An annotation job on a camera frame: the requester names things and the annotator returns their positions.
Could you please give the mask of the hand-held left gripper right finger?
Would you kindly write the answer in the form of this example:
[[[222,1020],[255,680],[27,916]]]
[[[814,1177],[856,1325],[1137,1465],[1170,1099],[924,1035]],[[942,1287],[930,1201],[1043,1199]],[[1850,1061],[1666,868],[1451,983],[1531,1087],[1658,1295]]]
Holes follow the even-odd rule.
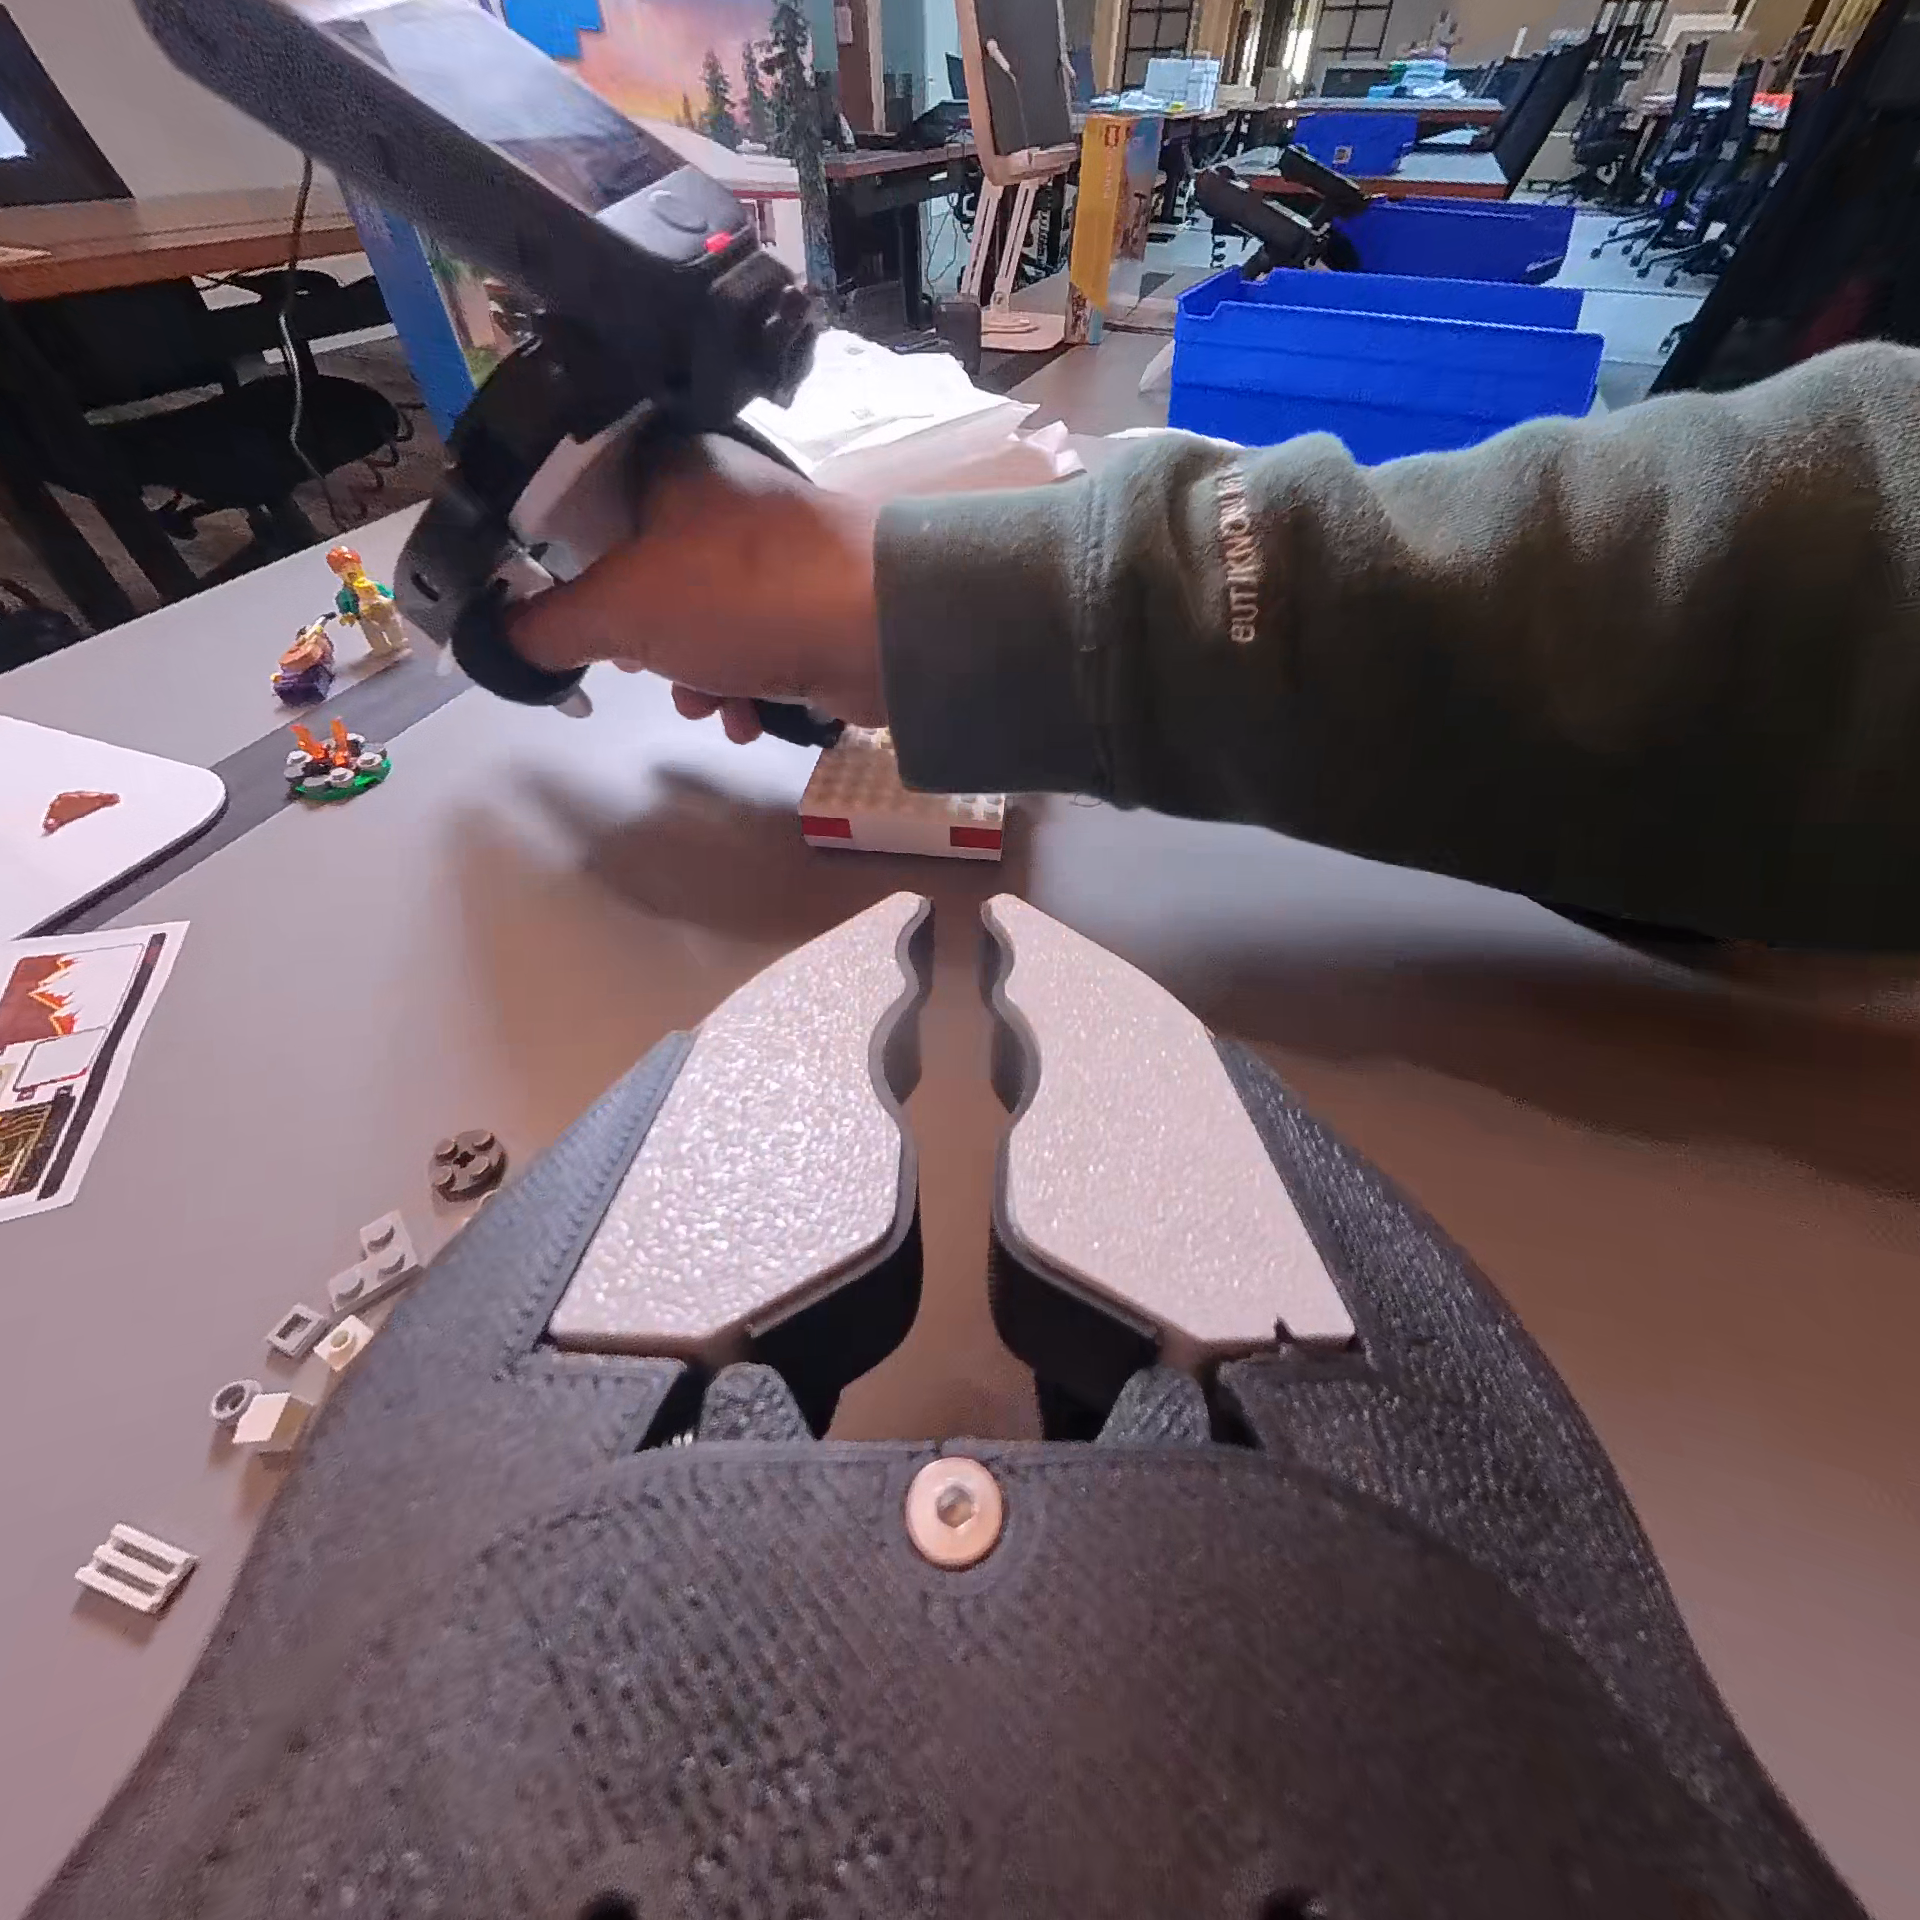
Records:
[[[1016,1267],[1182,1369],[1346,1351],[1354,1309],[1203,1020],[1018,897],[982,925]]]

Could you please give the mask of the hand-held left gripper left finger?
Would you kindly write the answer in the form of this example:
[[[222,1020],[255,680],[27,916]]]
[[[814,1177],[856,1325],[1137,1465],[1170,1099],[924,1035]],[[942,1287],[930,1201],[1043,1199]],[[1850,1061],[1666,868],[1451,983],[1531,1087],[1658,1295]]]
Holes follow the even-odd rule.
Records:
[[[889,895],[694,1033],[555,1309],[566,1353],[731,1360],[906,1244],[934,903]]]

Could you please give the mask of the person's right hand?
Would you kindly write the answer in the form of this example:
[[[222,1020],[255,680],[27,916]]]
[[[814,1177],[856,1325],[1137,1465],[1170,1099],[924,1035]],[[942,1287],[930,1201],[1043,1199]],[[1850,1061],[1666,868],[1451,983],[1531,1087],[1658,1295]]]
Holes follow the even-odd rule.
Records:
[[[638,536],[520,602],[508,635],[553,675],[654,675],[684,717],[719,717],[737,746],[761,733],[758,704],[886,730],[878,525],[870,500],[734,439],[698,439],[647,489]]]

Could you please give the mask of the black office chair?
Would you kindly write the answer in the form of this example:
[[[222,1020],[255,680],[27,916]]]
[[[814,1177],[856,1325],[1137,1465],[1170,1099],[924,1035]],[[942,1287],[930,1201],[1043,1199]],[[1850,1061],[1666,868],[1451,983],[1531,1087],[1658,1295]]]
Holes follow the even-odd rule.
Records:
[[[187,370],[153,413],[118,436],[146,487],[190,497],[207,513],[288,513],[314,487],[337,530],[362,521],[337,474],[393,466],[412,434],[401,407],[347,375],[324,375],[315,346],[385,322],[372,276],[340,282],[310,268],[226,276],[238,305],[202,305],[187,322]]]

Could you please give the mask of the wooden top table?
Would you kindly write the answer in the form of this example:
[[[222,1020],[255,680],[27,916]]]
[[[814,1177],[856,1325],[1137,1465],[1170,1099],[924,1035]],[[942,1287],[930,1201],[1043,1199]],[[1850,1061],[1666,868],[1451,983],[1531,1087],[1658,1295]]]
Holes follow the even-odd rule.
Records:
[[[360,256],[338,186],[292,186],[3,210],[3,299],[30,305],[159,282],[265,273],[288,259]]]

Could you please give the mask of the pile of small lego pieces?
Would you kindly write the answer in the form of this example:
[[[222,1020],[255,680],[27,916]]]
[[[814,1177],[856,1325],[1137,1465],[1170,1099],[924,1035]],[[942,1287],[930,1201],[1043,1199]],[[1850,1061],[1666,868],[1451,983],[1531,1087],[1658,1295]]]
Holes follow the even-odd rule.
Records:
[[[452,1210],[486,1204],[503,1187],[511,1152],[489,1129],[441,1138],[427,1162],[433,1196]],[[263,1347],[292,1377],[315,1363],[338,1379],[369,1349],[376,1313],[420,1280],[419,1255],[406,1217],[388,1212],[358,1234],[360,1258],[328,1282],[324,1303],[292,1303],[268,1330]],[[208,1401],[208,1421],[232,1452],[252,1458],[290,1457],[318,1401],[288,1384],[252,1377],[226,1380]],[[82,1594],[143,1618],[163,1616],[192,1578],[199,1560],[186,1548],[118,1522],[75,1573]]]

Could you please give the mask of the white tan lego house model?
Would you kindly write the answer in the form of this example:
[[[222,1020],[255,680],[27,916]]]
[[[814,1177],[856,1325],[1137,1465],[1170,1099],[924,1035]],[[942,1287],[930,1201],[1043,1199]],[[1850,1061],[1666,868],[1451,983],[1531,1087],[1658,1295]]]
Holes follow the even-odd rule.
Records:
[[[888,730],[849,728],[822,749],[800,795],[811,849],[999,863],[1007,797],[906,786]]]

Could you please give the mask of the white paper bag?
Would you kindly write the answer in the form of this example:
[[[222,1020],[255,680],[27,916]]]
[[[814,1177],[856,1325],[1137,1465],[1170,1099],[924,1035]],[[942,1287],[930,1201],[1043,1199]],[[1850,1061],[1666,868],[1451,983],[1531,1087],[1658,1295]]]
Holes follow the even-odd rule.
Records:
[[[974,385],[950,352],[897,352],[830,328],[792,403],[752,401],[739,421],[818,489],[882,504],[1083,474],[1071,429],[1036,413]]]

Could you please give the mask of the wooden panel support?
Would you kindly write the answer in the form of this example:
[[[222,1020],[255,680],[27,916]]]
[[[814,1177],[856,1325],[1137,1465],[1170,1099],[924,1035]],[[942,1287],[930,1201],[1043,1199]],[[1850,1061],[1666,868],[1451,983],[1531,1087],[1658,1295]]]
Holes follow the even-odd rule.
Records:
[[[986,348],[1047,352],[1063,340],[1066,322],[1044,321],[1018,308],[1016,292],[1027,242],[1036,231],[1043,192],[1060,186],[1078,161],[1075,89],[1072,143],[1068,147],[999,159],[983,154],[972,135],[972,148],[982,171],[982,189],[960,298],[974,303],[978,308],[982,343]]]

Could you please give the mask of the black board panel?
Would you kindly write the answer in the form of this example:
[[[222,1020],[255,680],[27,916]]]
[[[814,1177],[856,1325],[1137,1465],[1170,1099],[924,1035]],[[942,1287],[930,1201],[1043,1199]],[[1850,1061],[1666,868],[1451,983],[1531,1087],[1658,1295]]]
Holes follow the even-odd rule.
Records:
[[[1012,159],[1072,143],[1072,60],[1063,3],[958,3],[977,147]]]

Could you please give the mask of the small lego campfire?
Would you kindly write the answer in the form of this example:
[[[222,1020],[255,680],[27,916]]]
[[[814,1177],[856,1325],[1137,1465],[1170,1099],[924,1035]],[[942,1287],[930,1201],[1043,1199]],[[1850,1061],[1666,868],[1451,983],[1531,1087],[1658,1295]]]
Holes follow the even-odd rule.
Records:
[[[345,804],[385,785],[393,770],[387,744],[353,730],[338,714],[328,723],[292,724],[290,737],[281,765],[288,802],[310,810]]]

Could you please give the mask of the yellow lego set box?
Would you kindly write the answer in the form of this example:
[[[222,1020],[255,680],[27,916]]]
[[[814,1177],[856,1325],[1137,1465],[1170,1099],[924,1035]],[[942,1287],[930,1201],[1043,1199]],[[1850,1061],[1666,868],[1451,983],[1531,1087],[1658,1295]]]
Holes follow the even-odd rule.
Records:
[[[1063,346],[1096,346],[1137,317],[1160,194],[1162,113],[1094,113],[1072,204]]]

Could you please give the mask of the lego sticker sheet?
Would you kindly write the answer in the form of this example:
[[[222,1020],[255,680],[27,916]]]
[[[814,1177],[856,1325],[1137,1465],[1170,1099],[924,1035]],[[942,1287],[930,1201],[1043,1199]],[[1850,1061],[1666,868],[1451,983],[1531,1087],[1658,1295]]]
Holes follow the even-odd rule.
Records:
[[[3,1218],[79,1196],[187,923],[3,941]]]

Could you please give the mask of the white book stand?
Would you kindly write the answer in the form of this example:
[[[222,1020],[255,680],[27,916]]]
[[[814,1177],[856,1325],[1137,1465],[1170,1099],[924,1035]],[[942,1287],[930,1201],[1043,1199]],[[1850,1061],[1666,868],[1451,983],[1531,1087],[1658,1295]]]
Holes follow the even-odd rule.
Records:
[[[111,788],[120,808],[41,837],[41,811],[65,788]],[[71,909],[211,827],[225,779],[202,765],[3,721],[3,935],[51,931]]]

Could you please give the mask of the black handheld device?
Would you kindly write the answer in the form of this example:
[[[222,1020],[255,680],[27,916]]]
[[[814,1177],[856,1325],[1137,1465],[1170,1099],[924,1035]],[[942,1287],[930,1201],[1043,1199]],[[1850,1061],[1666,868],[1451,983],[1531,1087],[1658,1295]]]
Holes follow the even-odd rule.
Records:
[[[1192,178],[1194,199],[1217,236],[1232,228],[1254,242],[1239,276],[1260,282],[1271,273],[1360,273],[1355,242],[1338,221],[1360,218],[1374,196],[1298,147],[1280,152],[1280,181],[1304,188],[1307,207],[1271,199],[1226,164]]]

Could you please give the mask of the blue plastic bin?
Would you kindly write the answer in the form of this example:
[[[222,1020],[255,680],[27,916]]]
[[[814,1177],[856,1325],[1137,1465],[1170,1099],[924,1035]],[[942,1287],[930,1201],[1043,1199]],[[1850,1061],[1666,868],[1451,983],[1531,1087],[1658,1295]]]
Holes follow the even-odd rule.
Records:
[[[1217,273],[1175,305],[1169,425],[1249,448],[1327,434],[1387,464],[1583,418],[1604,355],[1583,305],[1512,282]]]
[[[1540,287],[1566,266],[1575,215],[1547,199],[1372,199],[1334,231],[1358,273]]]
[[[1400,113],[1393,104],[1348,104],[1304,113],[1289,145],[1345,176],[1393,176],[1420,138],[1418,113]]]

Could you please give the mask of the row of black office chairs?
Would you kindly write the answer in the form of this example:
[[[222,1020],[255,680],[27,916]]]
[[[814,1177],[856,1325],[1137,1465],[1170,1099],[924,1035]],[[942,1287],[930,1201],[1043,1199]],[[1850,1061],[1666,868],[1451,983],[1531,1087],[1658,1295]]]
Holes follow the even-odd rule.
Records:
[[[1676,20],[1634,84],[1604,64],[1575,129],[1551,135],[1568,170],[1520,188],[1526,208],[1598,213],[1592,260],[1622,256],[1632,279],[1666,291],[1734,264],[1843,64],[1819,49],[1818,24],[1772,56],[1753,32],[1705,25]]]

